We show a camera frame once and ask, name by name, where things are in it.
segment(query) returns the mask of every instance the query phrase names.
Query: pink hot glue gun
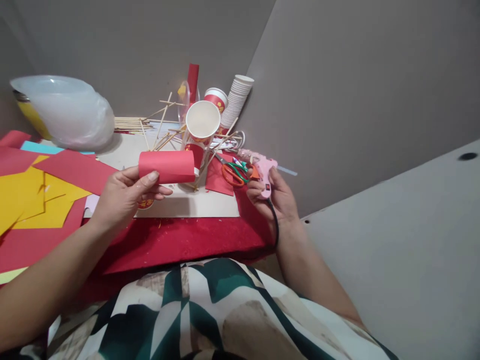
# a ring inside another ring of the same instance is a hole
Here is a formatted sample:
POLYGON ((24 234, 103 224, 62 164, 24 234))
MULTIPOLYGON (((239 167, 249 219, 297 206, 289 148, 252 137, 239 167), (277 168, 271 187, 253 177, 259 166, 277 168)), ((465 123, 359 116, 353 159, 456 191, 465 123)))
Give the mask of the pink hot glue gun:
POLYGON ((269 171, 272 167, 277 167, 279 164, 273 159, 267 159, 264 155, 251 150, 240 149, 238 150, 238 157, 247 163, 252 164, 258 171, 258 176, 261 184, 265 185, 265 188, 260 194, 260 199, 269 199, 272 195, 272 186, 270 184, 269 171))

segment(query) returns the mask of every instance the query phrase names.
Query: woman's left hand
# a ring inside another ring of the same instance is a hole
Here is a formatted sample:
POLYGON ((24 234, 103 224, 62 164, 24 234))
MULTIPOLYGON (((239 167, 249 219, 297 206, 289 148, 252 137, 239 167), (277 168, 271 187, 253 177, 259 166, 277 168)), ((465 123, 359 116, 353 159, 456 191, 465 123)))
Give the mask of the woman's left hand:
POLYGON ((108 178, 89 223, 119 232, 130 223, 143 200, 162 200, 172 194, 172 190, 157 185, 158 178, 157 171, 140 178, 138 166, 115 172, 108 178))

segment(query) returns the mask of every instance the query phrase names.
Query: red paper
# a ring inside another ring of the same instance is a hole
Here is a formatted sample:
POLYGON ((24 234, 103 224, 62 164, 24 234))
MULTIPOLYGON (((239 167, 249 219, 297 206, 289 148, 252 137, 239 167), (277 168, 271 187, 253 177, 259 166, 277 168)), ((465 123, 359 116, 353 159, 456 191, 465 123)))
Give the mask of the red paper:
POLYGON ((194 103, 197 97, 197 83, 199 81, 200 65, 190 64, 188 67, 188 88, 190 89, 190 104, 194 103))
POLYGON ((191 151, 144 151, 138 160, 140 177, 158 171, 158 184, 195 181, 194 155, 191 151))
POLYGON ((107 179, 117 171, 92 157, 68 149, 51 155, 34 167, 96 195, 102 194, 107 179))
POLYGON ((25 172, 41 154, 0 146, 0 176, 25 172))
MULTIPOLYGON (((225 161, 231 163, 233 156, 228 154, 218 154, 225 161)), ((234 177, 230 174, 227 175, 229 180, 233 181, 234 177)), ((234 187, 230 185, 222 175, 222 163, 218 159, 213 159, 208 166, 208 172, 206 173, 205 189, 212 190, 217 193, 225 195, 234 195, 234 187)))
POLYGON ((20 149, 24 142, 30 140, 31 137, 32 135, 27 133, 12 130, 0 140, 0 146, 20 149))
POLYGON ((77 230, 86 198, 75 201, 62 228, 9 230, 0 240, 0 273, 33 265, 77 230))

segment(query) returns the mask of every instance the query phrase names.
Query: fingernail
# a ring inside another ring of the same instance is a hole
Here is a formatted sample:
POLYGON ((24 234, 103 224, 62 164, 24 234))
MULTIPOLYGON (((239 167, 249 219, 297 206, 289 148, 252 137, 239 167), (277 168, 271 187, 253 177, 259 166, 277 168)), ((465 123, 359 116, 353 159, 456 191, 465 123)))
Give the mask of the fingernail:
POLYGON ((151 173, 148 174, 148 180, 155 181, 159 178, 159 172, 158 171, 152 171, 151 173))

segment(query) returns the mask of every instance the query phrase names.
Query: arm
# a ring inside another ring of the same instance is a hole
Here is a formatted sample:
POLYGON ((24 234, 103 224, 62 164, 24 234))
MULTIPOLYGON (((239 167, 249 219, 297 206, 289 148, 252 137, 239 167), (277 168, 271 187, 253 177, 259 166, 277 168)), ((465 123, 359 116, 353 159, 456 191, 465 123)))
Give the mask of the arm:
MULTIPOLYGON (((276 255, 286 284, 297 293, 365 329, 344 288, 308 238, 292 190, 274 167, 270 170, 270 182, 279 225, 276 255)), ((248 197, 267 218, 275 236, 272 211, 264 200, 258 199, 263 186, 257 181, 250 181, 248 188, 248 197)))
POLYGON ((138 201, 161 200, 171 190, 159 174, 139 179, 138 167, 114 173, 90 221, 0 289, 0 353, 35 339, 77 293, 110 242, 125 228, 138 201))

